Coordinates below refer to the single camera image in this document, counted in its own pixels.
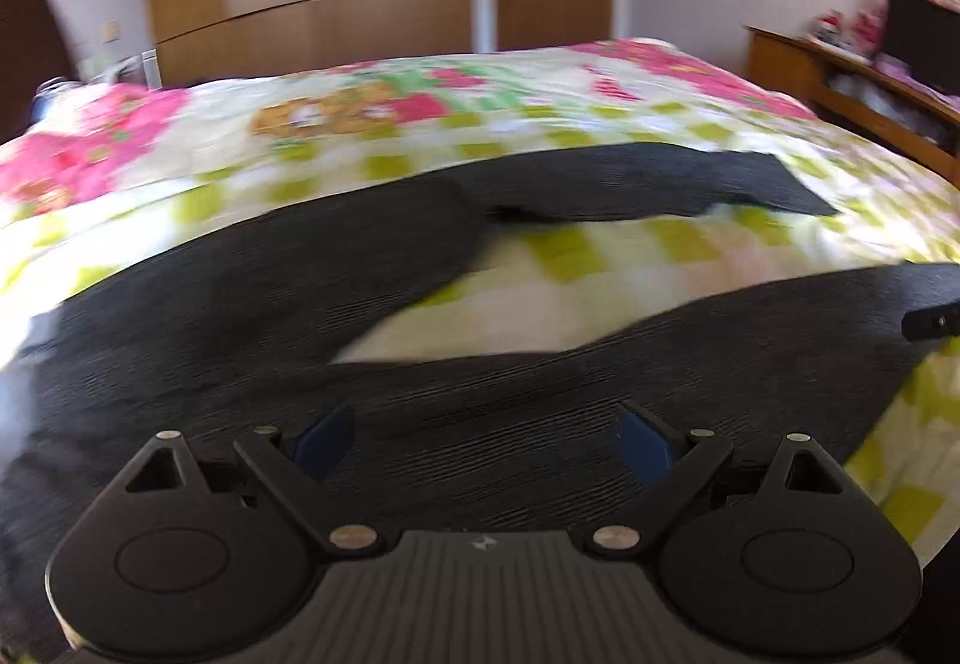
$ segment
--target headboard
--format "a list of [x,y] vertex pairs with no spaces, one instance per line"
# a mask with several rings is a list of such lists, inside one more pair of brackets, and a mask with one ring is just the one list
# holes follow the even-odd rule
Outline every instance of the headboard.
[[30,125],[37,87],[77,77],[47,0],[0,0],[0,145]]

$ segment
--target bedspread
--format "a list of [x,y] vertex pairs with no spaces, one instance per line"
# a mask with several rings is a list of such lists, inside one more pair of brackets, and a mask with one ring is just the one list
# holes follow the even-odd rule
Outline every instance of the bedspread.
[[[695,218],[506,229],[472,272],[341,359],[561,351],[757,283],[960,262],[957,191],[942,178],[658,41],[394,59],[165,93],[85,87],[0,147],[0,364],[32,316],[273,208],[476,159],[628,141],[776,154],[839,213],[724,205]],[[924,562],[960,525],[959,355],[960,341],[931,354],[847,466]],[[3,458],[0,448],[0,471]]]

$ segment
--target wall outlet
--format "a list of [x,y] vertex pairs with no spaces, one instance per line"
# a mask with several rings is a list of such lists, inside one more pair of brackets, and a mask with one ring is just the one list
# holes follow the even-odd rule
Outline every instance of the wall outlet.
[[100,42],[113,43],[117,40],[120,40],[120,23],[116,19],[104,22],[100,26]]

